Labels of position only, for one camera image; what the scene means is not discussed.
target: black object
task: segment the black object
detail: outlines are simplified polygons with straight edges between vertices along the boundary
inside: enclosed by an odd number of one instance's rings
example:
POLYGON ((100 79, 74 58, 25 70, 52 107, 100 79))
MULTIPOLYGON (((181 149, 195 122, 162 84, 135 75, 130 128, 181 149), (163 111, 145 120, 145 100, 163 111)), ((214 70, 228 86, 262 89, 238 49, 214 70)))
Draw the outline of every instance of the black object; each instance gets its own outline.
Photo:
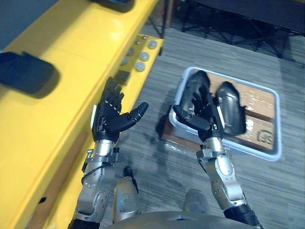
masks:
POLYGON ((99 229, 100 223, 88 222, 80 219, 72 219, 68 229, 99 229))
POLYGON ((193 93, 196 92, 197 94, 200 94, 199 88, 203 84, 207 88, 210 87, 210 80, 205 71, 199 70, 189 77, 180 101, 180 107, 183 110, 188 111, 190 114, 195 114, 194 105, 192 103, 193 93))
POLYGON ((230 82, 223 82, 215 94, 224 117, 224 133, 241 135, 246 132, 245 107, 240 106, 239 93, 230 82))
POLYGON ((148 108, 148 104, 145 102, 130 113, 120 115, 123 97, 124 94, 121 93, 121 87, 118 86, 117 81, 109 77, 94 116, 92 126, 94 141, 107 139, 116 142, 120 132, 135 125, 144 115, 148 108))
POLYGON ((115 11, 126 13, 133 8, 134 0, 92 0, 115 11))
POLYGON ((132 178, 132 183, 135 186, 135 189, 137 190, 137 193, 139 193, 138 184, 133 177, 132 168, 130 168, 129 166, 126 166, 123 170, 123 177, 131 177, 132 178))
POLYGON ((54 66, 26 52, 0 53, 0 83, 41 98, 57 85, 59 75, 54 66))
POLYGON ((130 72, 119 70, 114 78, 119 84, 126 86, 129 80, 129 75, 130 72))
POLYGON ((210 137, 223 138, 224 136, 224 128, 217 107, 207 87, 209 82, 210 80, 206 76, 206 83, 199 88, 200 95, 193 93, 194 114, 183 110, 180 105, 173 106, 178 121, 197 130, 198 136, 203 142, 210 137))
POLYGON ((241 223, 248 224, 250 226, 261 227, 261 224, 258 221, 254 211, 251 210, 250 206, 246 204, 242 204, 237 207, 233 207, 225 210, 224 216, 227 219, 232 219, 241 223))

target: black cable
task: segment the black cable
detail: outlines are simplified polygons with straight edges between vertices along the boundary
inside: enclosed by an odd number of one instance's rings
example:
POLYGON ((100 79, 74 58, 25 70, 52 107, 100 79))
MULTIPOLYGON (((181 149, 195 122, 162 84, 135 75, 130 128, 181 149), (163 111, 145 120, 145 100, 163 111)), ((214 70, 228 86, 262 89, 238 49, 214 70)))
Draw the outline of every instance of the black cable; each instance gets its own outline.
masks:
POLYGON ((204 170, 204 172, 206 173, 206 170, 204 168, 204 166, 201 164, 201 162, 198 160, 198 163, 200 164, 201 168, 204 170))
POLYGON ((111 166, 112 164, 110 163, 105 163, 101 166, 98 166, 96 167, 95 169, 91 170, 90 172, 88 172, 86 175, 84 175, 82 178, 81 178, 81 184, 83 185, 84 184, 84 179, 89 176, 91 173, 95 172, 96 170, 100 169, 100 168, 105 168, 106 166, 111 166))

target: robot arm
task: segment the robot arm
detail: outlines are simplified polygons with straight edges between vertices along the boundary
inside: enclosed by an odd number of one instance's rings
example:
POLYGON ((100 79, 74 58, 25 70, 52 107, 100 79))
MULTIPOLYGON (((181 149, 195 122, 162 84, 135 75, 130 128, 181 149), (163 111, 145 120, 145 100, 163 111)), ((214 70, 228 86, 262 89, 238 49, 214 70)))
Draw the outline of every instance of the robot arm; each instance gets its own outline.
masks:
POLYGON ((173 110, 180 122, 198 131, 203 145, 201 145, 201 150, 197 152, 197 159, 198 161, 206 161, 206 173, 211 181, 212 193, 226 218, 260 227, 255 213, 250 209, 235 178, 234 167, 222 143, 226 129, 226 133, 231 135, 245 132, 245 125, 237 123, 245 121, 244 107, 239 105, 239 94, 232 85, 226 83, 225 86, 230 89, 230 99, 228 100, 230 104, 221 104, 222 109, 218 109, 217 106, 218 103, 226 101, 225 91, 222 90, 219 93, 220 98, 213 99, 208 85, 203 84, 199 88, 200 95, 196 92, 193 94, 192 103, 195 115, 182 110, 179 105, 174 105, 173 110), (233 127, 226 126, 225 123, 228 123, 228 119, 222 117, 221 110, 230 111, 230 114, 225 114, 225 117, 234 115, 238 117, 237 121, 233 123, 233 127))
POLYGON ((70 229, 98 229, 109 199, 109 190, 114 179, 113 164, 118 161, 119 148, 114 147, 120 132, 135 125, 148 108, 140 104, 130 113, 121 112, 124 97, 120 86, 113 78, 106 82, 101 101, 94 106, 91 129, 94 149, 87 151, 82 171, 84 173, 81 193, 73 214, 70 229))

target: gray carpet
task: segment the gray carpet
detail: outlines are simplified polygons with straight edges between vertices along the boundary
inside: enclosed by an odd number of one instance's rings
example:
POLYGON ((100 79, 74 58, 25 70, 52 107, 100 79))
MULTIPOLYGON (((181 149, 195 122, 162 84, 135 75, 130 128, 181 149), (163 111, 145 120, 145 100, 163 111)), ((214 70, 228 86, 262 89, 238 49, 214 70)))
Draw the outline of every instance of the gray carpet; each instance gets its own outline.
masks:
MULTIPOLYGON (((154 34, 149 25, 143 32, 154 34)), ((248 202, 265 229, 305 228, 304 38, 292 38, 290 46, 285 56, 296 62, 205 40, 175 28, 166 30, 163 55, 157 58, 137 101, 146 101, 150 107, 144 118, 119 140, 125 160, 116 166, 116 180, 122 177, 126 165, 134 169, 142 212, 181 210, 186 192, 197 188, 206 194, 212 213, 223 216, 195 152, 160 139, 184 69, 197 66, 279 93, 282 158, 268 162, 254 156, 234 156, 232 162, 248 202)), ((104 225, 111 224, 110 206, 104 225)))

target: black device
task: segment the black device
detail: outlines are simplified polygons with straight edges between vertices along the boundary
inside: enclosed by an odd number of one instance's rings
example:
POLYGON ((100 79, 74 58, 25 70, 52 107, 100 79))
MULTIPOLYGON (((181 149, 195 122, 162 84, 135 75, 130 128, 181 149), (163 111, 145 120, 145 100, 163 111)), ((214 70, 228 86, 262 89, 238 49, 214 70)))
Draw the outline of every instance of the black device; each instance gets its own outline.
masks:
POLYGON ((55 67, 26 52, 0 53, 0 83, 32 97, 42 98, 57 85, 59 74, 55 67))
POLYGON ((92 0, 112 10, 126 13, 133 8, 134 0, 92 0))

